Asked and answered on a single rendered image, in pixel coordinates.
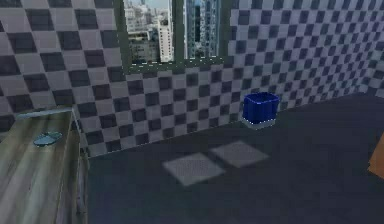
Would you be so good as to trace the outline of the blue bin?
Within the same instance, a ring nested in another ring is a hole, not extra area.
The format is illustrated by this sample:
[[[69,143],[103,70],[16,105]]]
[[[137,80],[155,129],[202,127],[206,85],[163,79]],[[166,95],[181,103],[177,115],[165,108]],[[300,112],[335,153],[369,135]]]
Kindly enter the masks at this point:
[[[280,99],[269,92],[248,94],[243,100],[242,119],[253,129],[262,129],[275,124]]]

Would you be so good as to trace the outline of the green framed window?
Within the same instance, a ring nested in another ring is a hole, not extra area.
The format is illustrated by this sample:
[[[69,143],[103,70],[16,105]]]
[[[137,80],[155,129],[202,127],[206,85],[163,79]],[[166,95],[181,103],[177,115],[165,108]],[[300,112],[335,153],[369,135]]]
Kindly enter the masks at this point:
[[[210,20],[207,14],[200,17],[200,22],[214,28],[216,37],[214,41],[204,40],[205,44],[213,44],[215,54],[211,54],[208,49],[204,50],[201,57],[190,57],[188,50],[187,32],[189,16],[187,15],[190,7],[189,0],[171,0],[172,15],[172,44],[173,60],[170,62],[145,62],[136,64],[133,62],[132,44],[128,40],[128,30],[123,14],[123,0],[114,0],[115,21],[118,32],[120,52],[122,58],[122,68],[125,75],[146,73],[153,71],[175,70],[183,71],[186,68],[199,67],[213,64],[224,64],[228,61],[228,43],[230,36],[230,16],[232,0],[215,0],[216,9],[210,9]],[[201,3],[213,0],[199,0]]]

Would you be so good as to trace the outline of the grey wooden table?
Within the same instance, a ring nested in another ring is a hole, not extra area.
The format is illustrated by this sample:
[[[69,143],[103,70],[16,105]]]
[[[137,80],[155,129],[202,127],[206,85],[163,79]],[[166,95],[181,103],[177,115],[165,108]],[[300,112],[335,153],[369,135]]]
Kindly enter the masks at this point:
[[[35,146],[45,132],[63,136]],[[19,114],[0,142],[0,224],[89,224],[88,171],[72,108]]]

